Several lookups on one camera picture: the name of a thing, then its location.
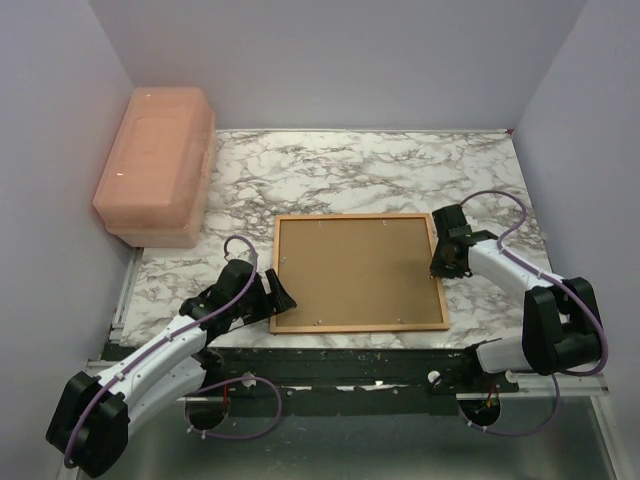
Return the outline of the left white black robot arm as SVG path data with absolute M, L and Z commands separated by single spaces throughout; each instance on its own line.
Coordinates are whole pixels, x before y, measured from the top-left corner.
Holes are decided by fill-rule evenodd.
M 124 452 L 135 427 L 178 397 L 214 393 L 220 368 L 205 351 L 242 320 L 249 325 L 296 308 L 274 270 L 258 273 L 231 260 L 218 280 L 186 299 L 158 335 L 101 373 L 79 372 L 62 391 L 46 432 L 68 469 L 92 478 L 104 474 Z

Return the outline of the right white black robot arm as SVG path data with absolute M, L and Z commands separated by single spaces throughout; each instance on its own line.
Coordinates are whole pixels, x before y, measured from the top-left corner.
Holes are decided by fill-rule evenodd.
M 508 250 L 501 237 L 474 231 L 463 208 L 453 204 L 433 212 L 437 245 L 430 272 L 438 278 L 479 275 L 523 307 L 522 333 L 475 344 L 471 360 L 460 367 L 460 379 L 480 392 L 508 370 L 551 375 L 608 359 L 599 310 L 591 284 L 581 277 L 565 279 L 536 267 Z

